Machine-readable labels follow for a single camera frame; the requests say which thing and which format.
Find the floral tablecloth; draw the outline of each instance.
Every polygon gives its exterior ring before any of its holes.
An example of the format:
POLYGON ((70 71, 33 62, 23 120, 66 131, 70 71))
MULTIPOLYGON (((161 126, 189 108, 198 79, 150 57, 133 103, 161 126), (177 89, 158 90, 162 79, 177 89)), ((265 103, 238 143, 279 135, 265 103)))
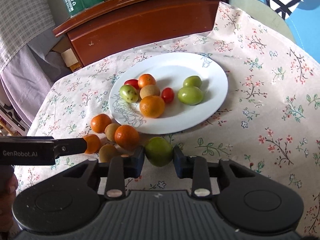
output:
MULTIPOLYGON (((28 135, 74 138, 92 133, 90 120, 100 113, 110 115, 109 92, 124 71, 177 51, 202 55, 203 67, 210 67, 207 58, 216 61, 228 76, 229 90, 224 104, 206 121, 163 137, 186 155, 210 162, 229 157, 292 188, 305 204, 298 232, 320 235, 319 64, 287 38, 227 4, 220 3, 211 32, 133 48, 60 79, 28 135)), ((141 137, 143 143, 152 136, 141 137)), ((18 166, 18 192, 88 157, 61 157, 46 167, 18 166)), ((156 168, 146 160, 140 178, 127 179, 126 188, 190 189, 191 180, 178 179, 172 163, 156 168)), ((219 192, 215 184, 213 191, 219 192)))

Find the plaid cloth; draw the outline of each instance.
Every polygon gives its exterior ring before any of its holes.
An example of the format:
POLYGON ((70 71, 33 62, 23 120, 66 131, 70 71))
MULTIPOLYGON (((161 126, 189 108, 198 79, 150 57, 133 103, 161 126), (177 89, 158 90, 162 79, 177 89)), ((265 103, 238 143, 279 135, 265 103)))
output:
POLYGON ((54 26, 47 0, 0 0, 0 73, 34 37, 54 26))

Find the oval white plate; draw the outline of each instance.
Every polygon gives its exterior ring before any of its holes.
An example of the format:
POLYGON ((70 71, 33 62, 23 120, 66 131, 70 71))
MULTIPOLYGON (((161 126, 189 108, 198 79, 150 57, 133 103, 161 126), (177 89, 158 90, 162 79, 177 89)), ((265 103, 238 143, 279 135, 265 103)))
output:
POLYGON ((222 105, 228 92, 228 80, 223 69, 212 59, 193 53, 165 53, 138 62, 123 73, 111 89, 109 107, 119 124, 128 124, 141 133, 168 134, 193 127, 214 114, 222 105), (151 74, 162 91, 171 87, 175 92, 174 100, 166 104, 161 117, 144 117, 139 103, 124 101, 119 89, 129 79, 138 79, 142 74, 151 74), (196 106, 181 103, 177 93, 183 81, 193 75, 202 79, 200 89, 205 93, 204 100, 196 106))

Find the ribbed gray surface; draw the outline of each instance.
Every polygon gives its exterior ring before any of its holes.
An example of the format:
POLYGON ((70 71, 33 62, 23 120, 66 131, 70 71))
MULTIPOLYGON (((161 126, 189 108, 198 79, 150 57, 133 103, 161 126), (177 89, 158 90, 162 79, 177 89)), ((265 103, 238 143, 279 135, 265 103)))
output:
POLYGON ((209 202, 186 191, 132 191, 128 198, 108 202, 87 226, 60 236, 23 231, 16 240, 298 240, 296 233, 250 236, 227 225, 209 202))

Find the green tomato with dark spots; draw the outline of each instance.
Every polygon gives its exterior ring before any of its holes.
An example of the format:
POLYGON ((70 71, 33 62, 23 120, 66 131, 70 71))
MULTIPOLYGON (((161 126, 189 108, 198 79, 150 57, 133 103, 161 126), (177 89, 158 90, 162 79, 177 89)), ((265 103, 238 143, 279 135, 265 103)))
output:
POLYGON ((187 77, 183 82, 184 87, 195 86, 197 88, 200 88, 201 85, 202 85, 202 80, 199 76, 187 77))
POLYGON ((190 106, 199 104, 203 96, 203 92, 195 86, 183 87, 178 91, 179 101, 190 106))
POLYGON ((123 85, 119 90, 120 96, 128 103, 135 103, 139 99, 137 90, 132 85, 123 85))

